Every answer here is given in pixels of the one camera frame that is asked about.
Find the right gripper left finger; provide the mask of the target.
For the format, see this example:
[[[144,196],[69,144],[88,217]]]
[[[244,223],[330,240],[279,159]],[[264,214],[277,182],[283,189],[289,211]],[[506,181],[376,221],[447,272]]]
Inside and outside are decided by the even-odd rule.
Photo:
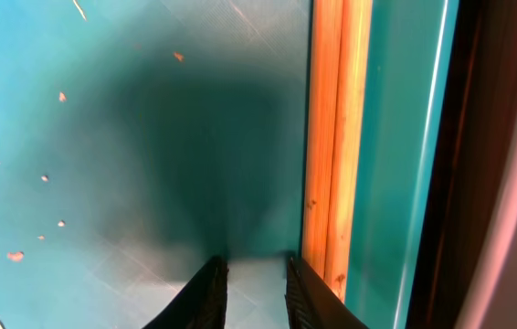
[[[224,329],[227,263],[212,257],[143,329]]]

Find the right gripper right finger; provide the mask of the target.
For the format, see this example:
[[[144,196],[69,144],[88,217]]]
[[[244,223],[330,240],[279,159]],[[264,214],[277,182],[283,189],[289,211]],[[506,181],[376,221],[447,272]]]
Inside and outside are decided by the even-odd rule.
[[[290,329],[367,329],[303,259],[289,259],[285,301]]]

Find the wooden chopstick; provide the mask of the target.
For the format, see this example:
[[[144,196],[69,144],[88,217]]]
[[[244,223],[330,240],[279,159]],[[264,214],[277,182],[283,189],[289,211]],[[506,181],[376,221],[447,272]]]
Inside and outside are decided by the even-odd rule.
[[[360,155],[372,0],[344,0],[324,280],[345,300]]]
[[[301,254],[323,276],[332,180],[343,0],[315,0]]]

